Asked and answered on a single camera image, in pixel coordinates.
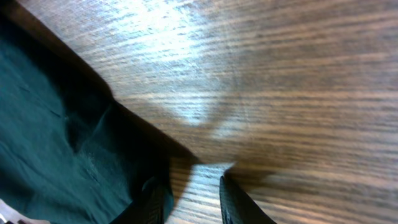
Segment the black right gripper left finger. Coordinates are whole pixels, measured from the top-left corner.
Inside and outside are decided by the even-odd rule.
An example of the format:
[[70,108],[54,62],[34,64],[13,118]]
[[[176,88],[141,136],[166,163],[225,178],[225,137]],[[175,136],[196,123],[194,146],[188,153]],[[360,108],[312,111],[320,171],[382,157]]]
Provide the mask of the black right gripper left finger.
[[149,179],[141,194],[109,224],[164,224],[170,215],[170,185]]

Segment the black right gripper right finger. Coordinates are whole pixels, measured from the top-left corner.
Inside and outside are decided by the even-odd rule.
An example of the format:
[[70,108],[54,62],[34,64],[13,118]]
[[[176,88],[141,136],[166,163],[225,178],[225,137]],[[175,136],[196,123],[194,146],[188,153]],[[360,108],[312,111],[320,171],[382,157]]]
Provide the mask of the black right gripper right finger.
[[230,177],[220,177],[220,207],[223,224],[276,224]]

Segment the black shorts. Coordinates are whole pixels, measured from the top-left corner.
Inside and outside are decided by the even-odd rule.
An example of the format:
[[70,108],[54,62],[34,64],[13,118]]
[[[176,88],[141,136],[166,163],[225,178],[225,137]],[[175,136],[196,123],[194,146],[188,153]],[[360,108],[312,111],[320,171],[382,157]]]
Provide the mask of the black shorts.
[[118,103],[76,55],[1,17],[1,198],[51,223],[110,223],[196,157]]

